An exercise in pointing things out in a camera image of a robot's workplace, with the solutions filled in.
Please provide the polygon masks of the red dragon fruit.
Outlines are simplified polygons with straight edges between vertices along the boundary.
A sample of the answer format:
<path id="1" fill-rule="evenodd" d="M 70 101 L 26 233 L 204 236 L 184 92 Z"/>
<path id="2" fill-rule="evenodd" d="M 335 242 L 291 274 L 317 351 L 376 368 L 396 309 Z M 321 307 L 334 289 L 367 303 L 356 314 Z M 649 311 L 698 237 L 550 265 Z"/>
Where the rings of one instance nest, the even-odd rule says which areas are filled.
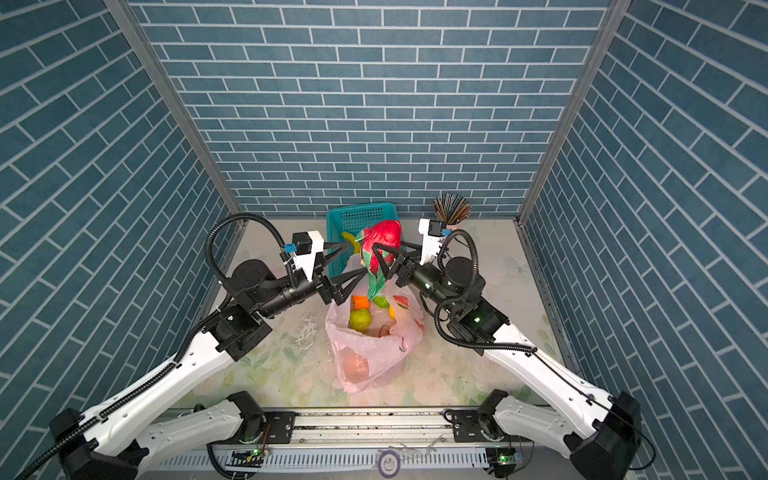
<path id="1" fill-rule="evenodd" d="M 402 226 L 398 220 L 383 220 L 372 227 L 363 229 L 359 234 L 363 236 L 360 252 L 361 262 L 368 271 L 368 299 L 373 300 L 379 296 L 386 286 L 381 276 L 374 276 L 377 269 L 376 260 L 373 258 L 373 248 L 394 248 L 402 240 Z"/>

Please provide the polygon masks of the green pepper fruit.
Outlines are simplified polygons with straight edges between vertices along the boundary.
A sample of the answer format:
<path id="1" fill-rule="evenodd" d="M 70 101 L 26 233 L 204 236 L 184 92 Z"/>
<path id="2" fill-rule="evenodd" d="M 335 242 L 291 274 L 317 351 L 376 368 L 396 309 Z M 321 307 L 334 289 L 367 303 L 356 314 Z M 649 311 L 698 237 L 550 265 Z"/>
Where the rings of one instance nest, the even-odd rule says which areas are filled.
<path id="1" fill-rule="evenodd" d="M 349 316 L 349 327 L 359 333 L 365 334 L 373 322 L 368 308 L 352 310 Z"/>

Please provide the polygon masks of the pink plastic bag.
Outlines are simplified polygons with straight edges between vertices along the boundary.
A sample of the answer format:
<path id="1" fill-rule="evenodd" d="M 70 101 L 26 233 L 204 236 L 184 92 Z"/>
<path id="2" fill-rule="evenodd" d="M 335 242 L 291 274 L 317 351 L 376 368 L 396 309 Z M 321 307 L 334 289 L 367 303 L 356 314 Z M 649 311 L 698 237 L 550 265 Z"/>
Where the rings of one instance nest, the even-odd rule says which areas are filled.
<path id="1" fill-rule="evenodd" d="M 343 304 L 332 303 L 325 319 L 337 378 L 347 393 L 379 388 L 392 381 L 406 358 L 425 337 L 425 315 L 417 296 L 407 287 L 388 285 L 370 301 L 373 322 L 365 334 L 349 327 L 352 296 L 365 295 L 357 287 Z"/>

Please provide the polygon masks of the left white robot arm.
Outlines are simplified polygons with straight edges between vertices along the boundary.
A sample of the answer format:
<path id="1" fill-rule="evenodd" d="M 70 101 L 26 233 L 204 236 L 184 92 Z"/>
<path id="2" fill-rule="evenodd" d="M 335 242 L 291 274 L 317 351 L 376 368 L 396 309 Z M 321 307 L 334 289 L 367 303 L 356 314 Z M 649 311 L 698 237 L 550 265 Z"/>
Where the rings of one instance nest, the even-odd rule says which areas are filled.
<path id="1" fill-rule="evenodd" d="M 329 277 L 325 270 L 345 245 L 295 235 L 281 243 L 286 275 L 275 277 L 265 263 L 251 260 L 231 275 L 214 259 L 213 240 L 205 260 L 227 295 L 223 305 L 195 324 L 178 351 L 134 384 L 84 412 L 68 408 L 50 423 L 56 457 L 69 479 L 136 479 L 150 466 L 214 442 L 260 442 L 266 419 L 246 392 L 228 395 L 168 423 L 158 417 L 214 374 L 244 358 L 272 331 L 269 320 L 313 296 L 343 303 L 366 271 L 358 268 Z"/>

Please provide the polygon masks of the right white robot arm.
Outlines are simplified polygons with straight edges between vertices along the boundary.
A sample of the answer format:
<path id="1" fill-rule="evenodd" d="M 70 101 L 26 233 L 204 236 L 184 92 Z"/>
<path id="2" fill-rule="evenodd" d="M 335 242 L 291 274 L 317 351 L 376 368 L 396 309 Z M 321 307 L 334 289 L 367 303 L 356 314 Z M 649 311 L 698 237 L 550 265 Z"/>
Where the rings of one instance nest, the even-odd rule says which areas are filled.
<path id="1" fill-rule="evenodd" d="M 522 380 L 546 404 L 529 405 L 494 393 L 478 410 L 493 435 L 519 435 L 559 452 L 585 479 L 622 479 L 644 440 L 640 403 L 591 384 L 536 347 L 483 296 L 484 279 L 473 239 L 470 255 L 443 259 L 440 247 L 424 263 L 414 244 L 401 248 L 375 243 L 380 272 L 400 286 L 413 286 L 434 302 L 438 335 L 448 343 L 490 359 Z"/>

